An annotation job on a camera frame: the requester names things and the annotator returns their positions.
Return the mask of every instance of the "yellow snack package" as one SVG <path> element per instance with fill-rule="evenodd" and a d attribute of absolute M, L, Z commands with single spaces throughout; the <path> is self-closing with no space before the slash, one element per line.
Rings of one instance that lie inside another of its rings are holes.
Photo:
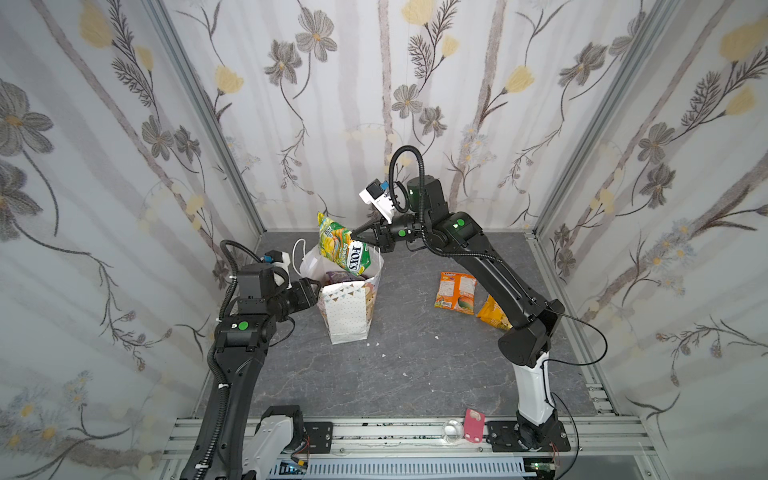
<path fill-rule="evenodd" d="M 490 295 L 488 295 L 485 305 L 480 309 L 478 318 L 488 325 L 504 331 L 512 328 L 507 316 L 504 314 L 504 310 L 502 310 L 498 303 L 496 303 L 496 300 Z"/>
<path fill-rule="evenodd" d="M 318 212 L 320 225 L 320 253 L 344 270 L 360 275 L 371 266 L 368 244 L 352 240 L 349 230 L 343 225 Z"/>
<path fill-rule="evenodd" d="M 477 282 L 476 278 L 467 273 L 441 272 L 435 307 L 475 315 Z"/>

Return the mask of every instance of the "wallpaper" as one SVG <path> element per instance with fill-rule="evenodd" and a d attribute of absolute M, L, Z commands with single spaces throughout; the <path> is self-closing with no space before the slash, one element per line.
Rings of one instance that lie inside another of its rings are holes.
<path fill-rule="evenodd" d="M 140 3 L 3 2 L 0 43 L 3 477 L 146 478 L 256 236 Z"/>
<path fill-rule="evenodd" d="M 652 3 L 165 5 L 267 227 L 363 223 L 358 193 L 413 144 L 452 209 L 505 229 L 535 225 Z"/>
<path fill-rule="evenodd" d="M 539 239 L 678 479 L 765 476 L 767 15 L 683 2 Z"/>

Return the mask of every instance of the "black mounting plate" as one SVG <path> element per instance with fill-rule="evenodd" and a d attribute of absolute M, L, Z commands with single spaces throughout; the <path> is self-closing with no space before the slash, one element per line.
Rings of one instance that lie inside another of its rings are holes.
<path fill-rule="evenodd" d="M 304 430 L 310 437 L 310 454 L 331 453 L 332 422 L 304 422 Z"/>
<path fill-rule="evenodd" d="M 518 423 L 516 421 L 490 421 L 485 423 L 488 426 L 488 438 L 486 442 L 491 444 L 494 452 L 528 452 L 529 450 L 518 443 L 518 437 L 515 432 Z M 552 444 L 559 452 L 571 451 L 571 443 L 565 434 L 565 428 L 562 422 L 558 422 L 552 429 L 554 435 L 550 437 L 551 444 L 543 445 L 538 452 L 553 452 Z"/>

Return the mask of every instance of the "pink phone case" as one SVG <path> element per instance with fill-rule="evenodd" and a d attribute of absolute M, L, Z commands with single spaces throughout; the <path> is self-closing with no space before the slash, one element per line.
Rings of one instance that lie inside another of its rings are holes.
<path fill-rule="evenodd" d="M 464 416 L 464 438 L 472 443 L 482 442 L 482 431 L 485 427 L 485 415 L 477 410 L 467 409 Z"/>

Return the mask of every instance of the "white paper bag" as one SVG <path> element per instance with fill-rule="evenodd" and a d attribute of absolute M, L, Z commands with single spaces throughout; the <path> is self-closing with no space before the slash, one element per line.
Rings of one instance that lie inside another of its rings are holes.
<path fill-rule="evenodd" d="M 384 263 L 381 253 L 369 247 L 371 265 L 366 268 L 367 280 L 334 283 L 320 289 L 317 306 L 326 321 L 331 343 L 354 342 L 368 338 L 373 321 L 373 304 L 379 288 Z M 301 261 L 299 275 L 320 282 L 327 281 L 326 272 L 343 272 L 342 267 L 319 253 L 317 245 Z"/>

